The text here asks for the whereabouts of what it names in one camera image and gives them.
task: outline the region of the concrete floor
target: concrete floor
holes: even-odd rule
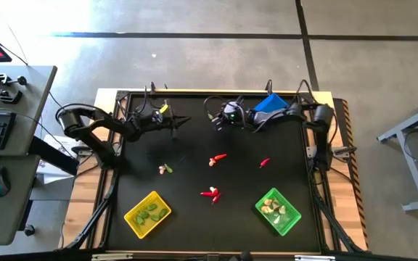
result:
[[[98,88],[141,88],[150,81],[169,88],[261,89],[271,78],[274,90],[295,90],[308,79],[301,40],[46,36],[71,31],[296,34],[294,0],[0,2],[0,41],[20,53],[9,23],[32,65],[58,66],[52,93],[61,104],[92,103]],[[418,36],[417,0],[303,0],[303,8],[310,34]],[[351,107],[370,249],[418,258],[418,211],[401,209],[418,200],[414,182],[398,146],[375,140],[417,111],[418,41],[311,41],[311,49],[320,90]],[[49,99],[44,125],[62,134],[52,120],[55,109]],[[46,218],[44,211],[33,211],[30,221],[43,228],[41,233],[29,239],[18,234],[12,245],[0,246],[1,252],[57,247],[66,202],[37,202],[36,208],[58,214]]]

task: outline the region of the desk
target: desk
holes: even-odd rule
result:
[[[56,71],[55,66],[0,65],[0,73],[6,73],[13,79],[22,75],[28,82],[27,86],[9,87],[11,92],[15,88],[23,92],[18,104],[0,102],[0,108],[14,110],[38,121]],[[6,148],[0,150],[0,166],[6,167],[11,183],[9,193],[0,197],[0,244],[10,244],[15,232],[25,226],[31,206],[28,198],[40,159],[76,174],[78,163],[75,160],[33,136],[37,125],[34,120],[17,115]]]
[[[119,89],[99,89],[97,94],[97,100],[95,105],[101,107],[102,109],[111,112],[115,106],[115,97],[116,92]],[[260,92],[260,91],[240,91],[241,93],[246,92]],[[332,95],[330,92],[315,92],[314,96],[319,102],[328,103],[333,107]],[[95,130],[95,134],[102,140],[107,140],[108,131],[104,128],[99,128]],[[114,141],[118,141],[119,137],[116,135]],[[337,136],[333,142],[333,146],[342,146],[343,142],[341,140],[340,131],[337,132]],[[79,168],[79,171],[90,168],[95,164],[95,159],[90,159],[85,165],[82,165]],[[346,174],[349,175],[349,170],[346,164],[341,162],[333,162],[332,166]],[[77,233],[82,229],[86,224],[86,221],[90,218],[92,210],[94,208],[94,199],[97,193],[97,187],[99,183],[99,173],[98,169],[91,171],[81,177],[77,178],[75,181],[75,186],[73,189],[71,202],[67,210],[67,215],[65,218],[64,226],[64,235],[65,241],[72,241]],[[112,171],[108,171],[106,175],[106,189],[110,182],[112,176]],[[330,182],[330,191],[332,193],[332,202],[335,208],[335,216],[338,221],[344,227],[348,235],[355,241],[355,243],[360,246],[362,249],[366,249],[366,238],[364,236],[364,227],[362,224],[364,219],[363,212],[357,207],[355,193],[353,191],[352,185],[350,185],[345,179],[340,177],[338,174],[329,173],[329,182]],[[100,219],[96,233],[93,238],[93,247],[97,247],[102,238],[102,228],[103,220]],[[328,246],[332,249],[332,240],[331,233],[328,222],[323,218],[324,221],[324,232],[327,240]]]

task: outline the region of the black table surface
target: black table surface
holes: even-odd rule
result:
[[[265,96],[245,97],[253,108]],[[179,128],[145,133],[124,144],[128,166],[120,169],[117,199],[112,209],[107,248],[110,250],[174,252],[319,252],[317,226],[307,177],[303,131],[298,122],[280,123],[251,133],[240,128],[216,132],[203,109],[205,96],[171,96],[176,115],[192,116]],[[133,106],[142,99],[135,98]],[[162,99],[152,100],[162,104]],[[210,108],[220,108],[212,101]],[[209,158],[227,153],[214,167]],[[259,169],[265,158],[267,166]],[[160,175],[166,163],[173,173]],[[200,196],[214,186],[219,202]],[[277,188],[302,218],[280,236],[254,208],[270,189]],[[167,202],[172,213],[143,239],[123,216],[151,191]]]

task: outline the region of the green food item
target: green food item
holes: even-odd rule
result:
[[[144,219],[142,219],[140,216],[136,216],[135,219],[136,219],[136,222],[138,223],[138,225],[143,225],[144,224]]]
[[[151,204],[151,205],[149,205],[148,207],[147,207],[147,209],[148,210],[153,210],[153,209],[155,209],[157,206],[156,206],[156,204]]]
[[[167,172],[172,173],[173,170],[171,169],[171,167],[169,167],[167,164],[164,164],[165,166],[165,170],[167,170]]]
[[[159,212],[159,218],[164,218],[165,214],[167,214],[167,209],[161,209]]]
[[[141,217],[141,218],[148,218],[149,214],[146,211],[142,211],[138,214],[138,216]]]
[[[151,219],[154,221],[159,221],[160,217],[158,217],[157,215],[151,215]]]

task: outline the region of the gray desk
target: gray desk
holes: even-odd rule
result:
[[[11,79],[16,79],[17,76],[21,75],[27,78],[28,82],[27,86],[13,84],[8,88],[9,92],[13,92],[15,88],[22,91],[23,95],[19,103],[4,104],[0,102],[0,108],[12,109],[39,120],[56,71],[55,66],[0,65],[0,73],[6,73]],[[31,119],[18,115],[15,118],[15,124],[6,147],[0,150],[0,156],[25,156],[35,133],[36,125]]]
[[[0,73],[6,73],[12,79],[22,75],[28,82],[27,86],[15,84],[8,89],[14,92],[18,88],[23,92],[19,103],[0,102],[0,108],[9,108],[38,121],[56,71],[55,66],[0,65]],[[34,137],[36,126],[35,121],[17,115],[6,147],[0,150],[0,165],[6,167],[11,183],[9,193],[0,198],[0,245],[10,244],[15,232],[25,226],[32,202],[29,196],[40,159],[76,174],[78,162]]]

